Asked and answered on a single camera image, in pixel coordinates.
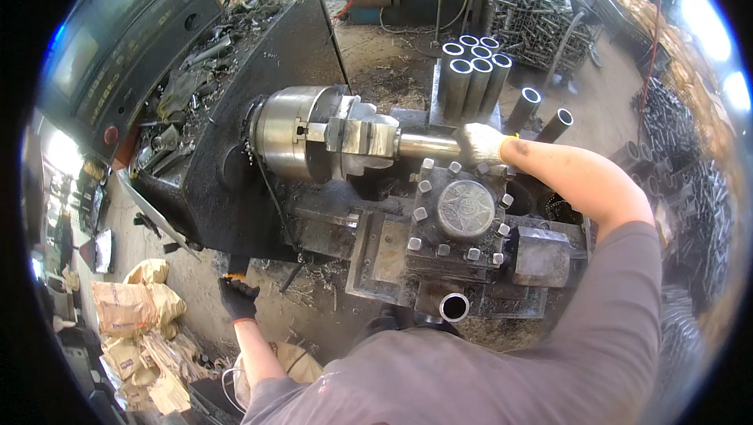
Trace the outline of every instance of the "concrete floor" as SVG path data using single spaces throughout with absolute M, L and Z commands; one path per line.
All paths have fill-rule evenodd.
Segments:
M 339 11 L 345 0 L 327 0 L 330 15 Z M 378 26 L 335 25 L 337 41 L 346 64 L 353 91 L 378 105 L 382 112 L 389 106 L 425 109 L 433 59 L 420 51 L 424 31 L 392 34 Z M 573 82 L 577 93 L 566 89 L 546 92 L 539 116 L 546 122 L 560 107 L 569 109 L 575 124 L 560 139 L 561 143 L 588 148 L 609 155 L 626 139 L 635 138 L 637 120 L 629 107 L 630 97 L 640 88 L 641 79 L 632 60 L 602 37 L 597 44 L 604 64 L 597 69 L 587 61 Z M 512 83 L 525 81 L 519 76 Z M 519 91 L 508 86 L 500 99 L 505 114 Z M 217 289 L 217 278 L 227 260 L 213 250 L 199 253 L 200 260 L 184 250 L 164 255 L 162 241 L 142 226 L 133 225 L 138 211 L 115 178 L 108 183 L 111 205 L 101 223 L 115 234 L 114 273 L 91 274 L 75 255 L 75 268 L 81 277 L 84 318 L 96 325 L 96 314 L 89 293 L 91 279 L 120 282 L 138 262 L 146 258 L 165 258 L 170 272 L 167 284 L 187 303 L 180 318 L 183 329 L 192 332 L 211 355 L 238 353 L 235 336 Z M 289 264 L 254 260 L 247 282 L 261 286 L 257 302 L 260 327 L 267 339 L 287 341 L 309 350 L 321 363 L 346 355 L 353 337 L 374 317 L 378 303 L 346 295 L 343 286 L 346 267 L 340 264 L 312 267 L 299 274 L 286 294 L 277 288 L 291 269 Z M 546 332 L 556 317 L 537 320 L 466 319 L 459 329 L 470 341 L 497 350 L 523 347 Z

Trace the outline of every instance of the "white work glove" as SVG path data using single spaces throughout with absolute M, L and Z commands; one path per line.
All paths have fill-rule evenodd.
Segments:
M 460 155 L 466 163 L 478 165 L 505 164 L 499 155 L 499 148 L 507 139 L 517 139 L 517 136 L 506 136 L 486 124 L 470 123 L 459 128 L 453 134 L 460 146 Z

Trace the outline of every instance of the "black work glove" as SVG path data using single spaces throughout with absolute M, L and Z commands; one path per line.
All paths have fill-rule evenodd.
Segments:
M 238 279 L 220 278 L 217 280 L 220 286 L 222 305 L 231 315 L 233 324 L 239 320 L 254 320 L 256 317 L 256 305 L 254 301 L 259 296 L 259 287 L 252 288 Z

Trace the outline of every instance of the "gray shirt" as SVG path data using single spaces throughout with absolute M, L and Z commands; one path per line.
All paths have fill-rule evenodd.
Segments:
M 445 332 L 381 332 L 310 385 L 260 381 L 242 423 L 633 423 L 660 344 L 656 230 L 600 242 L 551 335 L 499 354 Z

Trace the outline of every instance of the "hand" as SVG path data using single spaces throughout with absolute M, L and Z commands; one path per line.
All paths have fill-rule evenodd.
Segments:
M 486 124 L 470 123 L 459 128 L 454 133 L 460 146 L 460 155 L 467 163 L 478 165 L 505 164 L 499 155 L 499 148 L 507 139 L 517 139 L 515 136 L 505 136 L 503 133 Z
M 259 287 L 252 288 L 238 279 L 220 278 L 217 280 L 220 287 L 222 305 L 231 315 L 233 324 L 240 320 L 255 320 L 256 305 L 254 301 L 259 296 Z

